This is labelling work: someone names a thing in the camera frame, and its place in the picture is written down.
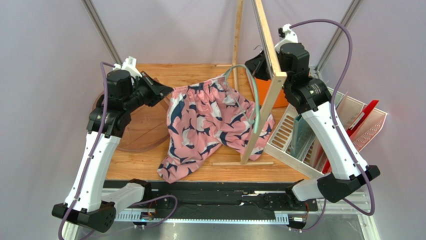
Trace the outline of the pink shark print shorts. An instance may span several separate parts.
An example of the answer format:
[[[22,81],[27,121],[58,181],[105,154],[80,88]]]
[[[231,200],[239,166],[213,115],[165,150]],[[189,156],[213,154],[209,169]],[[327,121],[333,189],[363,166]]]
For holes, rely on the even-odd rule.
[[[255,102],[230,87],[224,76],[174,88],[166,116],[169,148],[157,174],[171,184],[197,171],[221,146],[243,154],[254,111]]]

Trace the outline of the mint green clothes hanger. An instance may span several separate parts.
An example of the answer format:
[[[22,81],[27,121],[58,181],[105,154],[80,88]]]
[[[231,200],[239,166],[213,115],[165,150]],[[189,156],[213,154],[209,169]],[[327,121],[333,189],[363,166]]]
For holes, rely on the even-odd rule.
[[[248,83],[249,83],[251,95],[253,96],[254,107],[253,107],[251,115],[248,117],[249,123],[252,125],[254,133],[260,133],[261,131],[261,124],[260,124],[261,101],[260,101],[259,89],[256,82],[256,78],[251,75],[249,69],[245,66],[245,64],[230,65],[230,67],[225,71],[225,73],[222,74],[222,76],[224,76],[225,83],[228,84],[228,79],[230,75],[233,74],[233,72],[235,72],[237,68],[244,69]]]

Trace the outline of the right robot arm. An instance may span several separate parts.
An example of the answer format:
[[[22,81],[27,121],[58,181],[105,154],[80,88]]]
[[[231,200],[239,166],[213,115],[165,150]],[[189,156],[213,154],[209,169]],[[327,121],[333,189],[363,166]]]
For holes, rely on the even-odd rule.
[[[310,54],[301,43],[283,43],[276,49],[281,70],[287,73],[282,90],[287,102],[308,123],[318,138],[332,168],[315,179],[300,180],[286,189],[295,203],[326,199],[331,203],[366,186],[380,176],[376,165],[369,165],[347,135],[336,112],[335,98],[326,84],[310,76]]]

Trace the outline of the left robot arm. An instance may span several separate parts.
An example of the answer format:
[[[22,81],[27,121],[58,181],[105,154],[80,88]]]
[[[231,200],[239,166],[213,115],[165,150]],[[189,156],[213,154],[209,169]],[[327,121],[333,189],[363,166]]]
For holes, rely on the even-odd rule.
[[[105,233],[118,213],[144,203],[152,191],[150,183],[132,179],[124,187],[102,194],[112,156],[131,114],[142,106],[155,106],[173,89],[145,72],[132,75],[129,70],[116,69],[102,77],[104,92],[88,118],[84,156],[75,182],[65,201],[53,206],[52,215],[91,232]]]

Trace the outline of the wooden hanging rack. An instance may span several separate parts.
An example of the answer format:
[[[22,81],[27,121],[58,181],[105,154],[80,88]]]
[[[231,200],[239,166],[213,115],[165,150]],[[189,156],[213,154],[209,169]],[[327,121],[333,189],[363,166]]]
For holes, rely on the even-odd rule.
[[[282,91],[282,86],[284,81],[287,79],[287,74],[281,71],[279,61],[275,51],[275,45],[269,28],[268,20],[265,14],[263,2],[261,0],[252,0],[252,8],[254,12],[254,17],[257,23],[257,28],[259,32],[259,37],[261,40],[261,47],[263,47],[267,69],[269,72],[270,80],[268,81],[269,86],[266,88],[266,82],[264,81],[261,84],[261,90],[265,92],[263,103],[261,103],[260,108],[260,124],[264,124],[268,118],[268,115],[274,108],[277,98],[280,96]],[[236,1],[236,19],[234,25],[234,41],[233,41],[233,51],[232,51],[232,61],[231,65],[236,65],[238,56],[239,56],[239,46],[240,46],[240,37],[241,37],[241,25],[242,25],[242,16],[243,16],[244,1]],[[239,89],[239,79],[238,71],[233,72],[233,86],[236,90]],[[274,165],[273,160],[269,161],[249,161],[250,152],[254,149],[255,143],[259,138],[259,133],[253,133],[250,136],[249,143],[246,151],[243,155],[240,156],[239,161],[225,161],[218,162],[213,161],[212,166],[215,167],[236,167],[236,166],[272,166]]]

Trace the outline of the transparent pink plastic basin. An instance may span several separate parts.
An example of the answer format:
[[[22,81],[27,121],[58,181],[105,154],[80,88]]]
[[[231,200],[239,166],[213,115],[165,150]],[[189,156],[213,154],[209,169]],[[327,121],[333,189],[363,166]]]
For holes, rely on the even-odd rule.
[[[142,153],[156,148],[169,138],[166,128],[167,108],[166,98],[150,107],[138,105],[136,92],[122,98],[106,98],[100,94],[93,104],[86,127],[87,151],[95,143],[101,121],[104,121],[104,126],[100,130],[100,138],[120,138],[117,145],[119,151]]]

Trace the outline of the white plastic file rack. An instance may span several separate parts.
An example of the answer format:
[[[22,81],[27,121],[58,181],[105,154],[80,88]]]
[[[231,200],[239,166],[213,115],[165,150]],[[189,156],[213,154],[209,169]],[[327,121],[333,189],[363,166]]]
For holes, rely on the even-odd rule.
[[[338,92],[337,114],[345,130],[352,130],[351,139],[361,151],[383,128],[387,113]],[[307,122],[289,105],[269,138],[264,152],[309,178],[331,172],[324,150]]]

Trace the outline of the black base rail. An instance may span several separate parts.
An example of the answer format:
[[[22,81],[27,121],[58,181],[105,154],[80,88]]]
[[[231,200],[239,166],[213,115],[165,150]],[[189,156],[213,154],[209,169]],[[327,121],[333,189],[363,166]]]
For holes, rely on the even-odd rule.
[[[139,205],[118,210],[116,222],[138,228],[162,223],[306,223],[320,211],[317,199],[293,202],[289,183],[151,181]]]

